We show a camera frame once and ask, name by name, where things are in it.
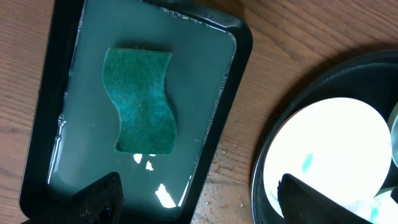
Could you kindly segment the black rectangular water tray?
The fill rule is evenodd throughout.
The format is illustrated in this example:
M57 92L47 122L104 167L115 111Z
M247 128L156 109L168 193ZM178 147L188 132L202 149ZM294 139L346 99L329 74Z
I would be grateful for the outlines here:
M190 223L252 45L242 19L193 1L56 1L23 214L116 172L121 223Z

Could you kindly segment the white plate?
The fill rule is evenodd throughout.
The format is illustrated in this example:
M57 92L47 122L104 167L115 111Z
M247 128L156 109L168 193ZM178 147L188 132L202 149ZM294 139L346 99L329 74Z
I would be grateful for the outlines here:
M264 161L264 190L281 214L277 187L292 174L343 206L350 187L378 191L391 159L391 134L376 109L353 98L329 98L298 110L277 129Z

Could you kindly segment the mint plate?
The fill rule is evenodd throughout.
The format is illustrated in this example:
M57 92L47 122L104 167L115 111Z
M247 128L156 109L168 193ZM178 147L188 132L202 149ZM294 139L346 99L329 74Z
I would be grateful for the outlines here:
M395 223L397 202L392 198L393 187L379 189L370 186L350 187L341 196L344 208L370 223Z
M392 160L396 167L397 164L397 153L398 153L398 103L392 109L389 118L387 120L387 125L391 134L391 145L392 145Z

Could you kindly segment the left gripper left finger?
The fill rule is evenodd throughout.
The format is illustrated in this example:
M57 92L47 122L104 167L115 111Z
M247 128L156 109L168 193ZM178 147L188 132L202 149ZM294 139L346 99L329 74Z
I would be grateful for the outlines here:
M110 172L60 205L43 210L22 224L118 224L123 200L120 176Z

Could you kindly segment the black round tray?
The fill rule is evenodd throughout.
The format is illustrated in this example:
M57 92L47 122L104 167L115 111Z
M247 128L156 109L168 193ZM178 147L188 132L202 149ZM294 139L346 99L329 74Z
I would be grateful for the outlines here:
M397 51L327 71L280 114L254 166L255 223L397 222Z

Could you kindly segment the green scouring sponge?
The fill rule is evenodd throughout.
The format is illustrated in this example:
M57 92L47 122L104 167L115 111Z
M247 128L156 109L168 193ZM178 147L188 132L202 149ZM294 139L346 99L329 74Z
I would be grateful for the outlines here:
M102 82L119 116L117 152L170 154L177 122L165 94L165 74L172 54L109 48Z

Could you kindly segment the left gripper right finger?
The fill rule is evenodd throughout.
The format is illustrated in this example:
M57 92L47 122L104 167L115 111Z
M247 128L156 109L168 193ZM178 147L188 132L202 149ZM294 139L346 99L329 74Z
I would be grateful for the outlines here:
M284 174L277 199L286 223L370 224L291 174Z

